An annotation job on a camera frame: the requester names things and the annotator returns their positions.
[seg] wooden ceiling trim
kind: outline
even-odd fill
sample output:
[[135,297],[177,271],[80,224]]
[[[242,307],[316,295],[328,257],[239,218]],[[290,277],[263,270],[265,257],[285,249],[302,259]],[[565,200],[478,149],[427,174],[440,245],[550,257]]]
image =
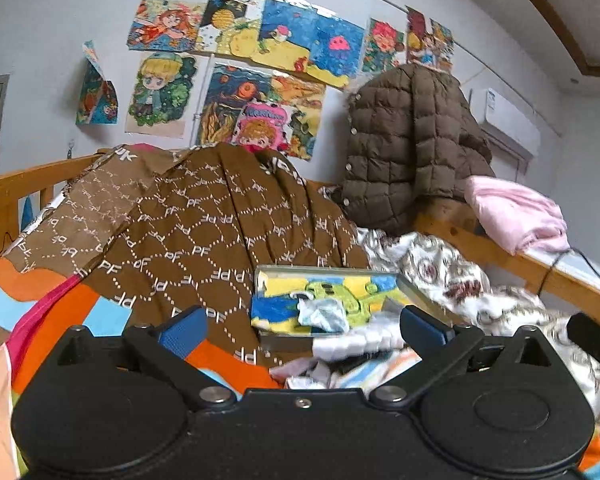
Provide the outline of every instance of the wooden ceiling trim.
[[587,62],[587,57],[580,45],[573,37],[571,31],[548,0],[529,0],[544,20],[552,28],[555,35],[573,59],[580,73],[584,76],[600,77],[600,65],[592,65]]

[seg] blue gripper pad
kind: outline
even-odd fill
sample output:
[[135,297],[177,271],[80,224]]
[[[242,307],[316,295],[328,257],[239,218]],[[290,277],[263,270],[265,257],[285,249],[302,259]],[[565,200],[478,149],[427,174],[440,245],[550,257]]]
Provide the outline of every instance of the blue gripper pad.
[[405,305],[400,312],[400,334],[420,357],[451,341],[454,330],[415,305]]

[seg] green foliage drawing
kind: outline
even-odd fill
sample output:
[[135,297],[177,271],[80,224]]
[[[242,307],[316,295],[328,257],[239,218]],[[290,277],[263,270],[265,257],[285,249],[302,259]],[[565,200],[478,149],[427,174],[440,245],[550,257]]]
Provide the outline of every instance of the green foliage drawing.
[[[158,123],[176,121],[184,114],[184,108],[189,101],[189,93],[193,86],[193,76],[197,72],[196,59],[193,57],[182,58],[182,67],[173,82],[160,89],[160,109],[151,115],[139,114],[136,111],[135,101],[129,106],[129,114],[136,118],[138,126],[153,126]],[[138,72],[135,92],[141,92],[142,75]]]

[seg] painting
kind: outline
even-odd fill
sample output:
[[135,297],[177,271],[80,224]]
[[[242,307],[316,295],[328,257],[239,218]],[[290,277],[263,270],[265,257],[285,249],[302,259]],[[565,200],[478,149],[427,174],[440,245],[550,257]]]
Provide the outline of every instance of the painting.
[[408,61],[439,72],[451,73],[454,54],[451,31],[411,7],[408,8],[407,16]]
[[190,54],[155,52],[142,60],[125,131],[161,137],[182,137],[185,108],[196,75]]
[[287,155],[311,160],[320,127],[325,90],[325,85],[321,83],[274,72],[269,101],[288,111],[288,123],[285,127],[289,144]]
[[269,101],[248,103],[238,116],[231,143],[251,153],[266,148],[286,153],[291,137],[288,124],[292,110],[292,107]]
[[216,64],[202,108],[197,144],[231,142],[242,109],[266,101],[271,76],[247,68]]
[[406,62],[404,33],[371,18],[365,37],[362,72],[385,72]]
[[317,19],[317,11],[309,4],[266,0],[258,48],[251,59],[288,72],[304,72]]
[[249,57],[258,46],[265,0],[209,0],[196,50]]
[[328,85],[342,88],[358,70],[363,28],[335,16],[318,15],[306,72]]
[[192,52],[205,4],[142,0],[126,44],[130,50]]
[[82,51],[88,68],[80,90],[75,123],[115,124],[118,122],[118,98],[113,83],[104,77],[93,41],[86,41]]

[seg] white wall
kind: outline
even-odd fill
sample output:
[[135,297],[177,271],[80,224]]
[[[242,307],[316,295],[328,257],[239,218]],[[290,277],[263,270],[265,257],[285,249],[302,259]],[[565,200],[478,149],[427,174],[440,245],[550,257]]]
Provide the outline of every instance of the white wall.
[[[75,126],[75,107],[84,73],[80,46],[93,39],[106,75],[118,92],[121,110],[128,103],[139,63],[139,53],[129,52],[125,41],[140,0],[0,0],[0,74],[11,79],[0,134],[0,172],[64,158],[75,139],[74,155],[121,142],[150,142],[163,147],[185,146],[182,140],[124,133],[119,124]],[[364,26],[368,16],[404,26],[404,14],[381,0],[309,0],[328,7],[347,20]],[[391,0],[410,5],[450,27],[458,41],[509,81],[545,115],[557,123],[559,95],[519,44],[471,0]],[[465,86],[490,86],[510,99],[534,120],[533,111],[499,78],[457,49],[454,75]],[[200,70],[207,58],[201,56]],[[196,78],[192,102],[203,94],[202,75]],[[189,111],[189,127],[194,110]],[[557,137],[538,119],[542,130],[541,155],[527,173],[526,183],[550,194],[554,187]],[[297,162],[298,170],[314,180],[339,179],[344,165],[348,133],[342,95],[329,89],[314,160]]]
[[554,199],[570,243],[600,263],[600,98],[562,103],[563,152]]

